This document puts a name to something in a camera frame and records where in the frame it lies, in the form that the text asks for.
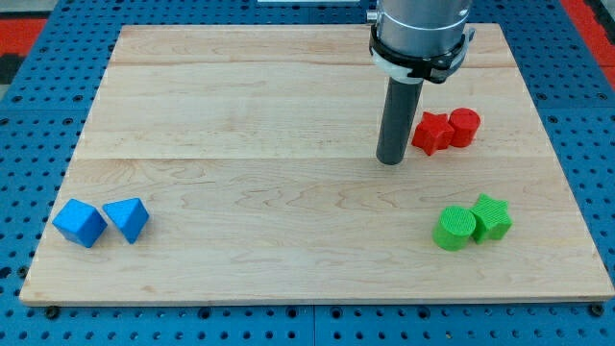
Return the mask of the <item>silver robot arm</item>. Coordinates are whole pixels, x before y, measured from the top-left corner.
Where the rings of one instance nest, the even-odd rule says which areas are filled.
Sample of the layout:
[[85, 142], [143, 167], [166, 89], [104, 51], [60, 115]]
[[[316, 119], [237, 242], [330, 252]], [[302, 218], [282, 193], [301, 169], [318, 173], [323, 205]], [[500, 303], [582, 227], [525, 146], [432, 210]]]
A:
[[471, 0], [379, 0], [376, 37], [393, 52], [435, 57], [461, 40]]

